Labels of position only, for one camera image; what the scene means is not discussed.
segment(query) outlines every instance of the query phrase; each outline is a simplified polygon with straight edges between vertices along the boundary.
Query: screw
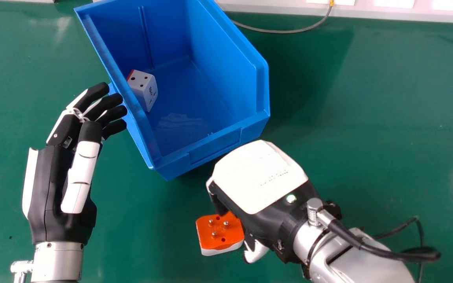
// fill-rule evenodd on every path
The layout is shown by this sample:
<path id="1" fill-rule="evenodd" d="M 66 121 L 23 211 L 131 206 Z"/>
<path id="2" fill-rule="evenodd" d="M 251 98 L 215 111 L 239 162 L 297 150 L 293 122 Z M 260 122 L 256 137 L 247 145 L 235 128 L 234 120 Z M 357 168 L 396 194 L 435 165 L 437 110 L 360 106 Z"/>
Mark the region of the screw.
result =
<path id="1" fill-rule="evenodd" d="M 317 213 L 322 208 L 322 201 L 317 197 L 307 201 L 307 215 L 309 217 L 309 224 L 312 226 L 320 226 Z"/>
<path id="2" fill-rule="evenodd" d="M 289 204 L 292 204 L 293 202 L 296 201 L 295 195 L 288 195 L 288 196 L 286 197 L 286 201 L 287 201 Z"/>

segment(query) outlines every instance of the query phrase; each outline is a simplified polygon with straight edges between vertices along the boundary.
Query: orange and white plug adapter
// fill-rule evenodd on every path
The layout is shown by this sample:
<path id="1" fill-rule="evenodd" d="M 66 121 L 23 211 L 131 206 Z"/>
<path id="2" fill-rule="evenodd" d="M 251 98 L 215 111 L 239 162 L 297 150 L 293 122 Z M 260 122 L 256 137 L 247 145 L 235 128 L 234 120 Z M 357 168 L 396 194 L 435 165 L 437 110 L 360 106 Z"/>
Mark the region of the orange and white plug adapter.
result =
<path id="1" fill-rule="evenodd" d="M 244 242 L 241 221 L 231 212 L 206 215 L 195 222 L 200 250 L 204 256 L 212 256 L 236 250 Z"/>

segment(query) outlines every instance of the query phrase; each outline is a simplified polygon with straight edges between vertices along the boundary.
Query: blue bin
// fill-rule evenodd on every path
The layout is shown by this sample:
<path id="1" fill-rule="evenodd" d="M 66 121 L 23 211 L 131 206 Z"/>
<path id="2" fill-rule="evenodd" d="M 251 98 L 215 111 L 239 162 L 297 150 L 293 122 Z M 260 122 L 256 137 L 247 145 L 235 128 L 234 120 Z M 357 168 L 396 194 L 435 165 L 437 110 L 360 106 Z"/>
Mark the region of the blue bin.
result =
<path id="1" fill-rule="evenodd" d="M 260 136 L 268 65 L 213 0 L 104 0 L 75 11 L 124 98 L 137 148 L 166 180 Z M 132 69 L 157 79 L 149 113 L 126 82 Z"/>

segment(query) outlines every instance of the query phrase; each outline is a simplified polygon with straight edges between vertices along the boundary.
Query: green table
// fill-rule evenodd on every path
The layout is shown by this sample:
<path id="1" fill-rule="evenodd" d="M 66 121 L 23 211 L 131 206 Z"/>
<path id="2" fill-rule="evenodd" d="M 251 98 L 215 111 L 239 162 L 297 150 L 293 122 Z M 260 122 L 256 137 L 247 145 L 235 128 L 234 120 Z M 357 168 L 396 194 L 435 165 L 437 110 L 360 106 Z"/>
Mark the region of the green table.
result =
<path id="1" fill-rule="evenodd" d="M 40 148 L 60 111 L 108 78 L 72 8 L 0 2 L 0 283 L 33 247 L 20 198 L 27 148 Z M 265 28 L 313 17 L 243 15 Z M 377 233 L 420 215 L 443 252 L 425 282 L 453 282 L 453 24 L 332 18 L 296 35 L 246 36 L 270 66 L 272 118 L 263 138 L 302 165 L 348 226 Z M 207 164 L 165 182 L 127 132 L 108 140 L 92 198 L 97 226 L 83 282 L 304 282 L 300 267 L 269 254 L 203 257 L 194 221 L 212 213 Z M 385 240 L 417 244 L 415 228 Z"/>

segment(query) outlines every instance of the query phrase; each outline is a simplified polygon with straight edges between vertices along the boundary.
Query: black and white robotic hand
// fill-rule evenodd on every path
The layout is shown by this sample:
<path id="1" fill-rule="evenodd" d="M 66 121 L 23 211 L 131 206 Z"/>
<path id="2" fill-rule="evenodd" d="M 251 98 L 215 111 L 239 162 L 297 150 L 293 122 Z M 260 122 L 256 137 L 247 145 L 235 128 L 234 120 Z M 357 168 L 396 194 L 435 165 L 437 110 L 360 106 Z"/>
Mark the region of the black and white robotic hand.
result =
<path id="1" fill-rule="evenodd" d="M 83 249 L 96 224 L 90 199 L 103 141 L 127 125 L 120 94 L 100 83 L 87 88 L 61 113 L 42 150 L 29 149 L 22 210 L 29 221 L 34 260 L 16 261 L 14 283 L 74 283 L 81 279 Z"/>
<path id="2" fill-rule="evenodd" d="M 403 262 L 437 261 L 426 247 L 392 252 L 361 229 L 345 228 L 337 204 L 323 201 L 303 169 L 272 143 L 257 140 L 230 152 L 214 167 L 207 190 L 216 212 L 231 211 L 244 229 L 244 259 L 274 251 L 302 265 L 314 283 L 413 283 Z M 419 231 L 422 226 L 417 221 Z"/>

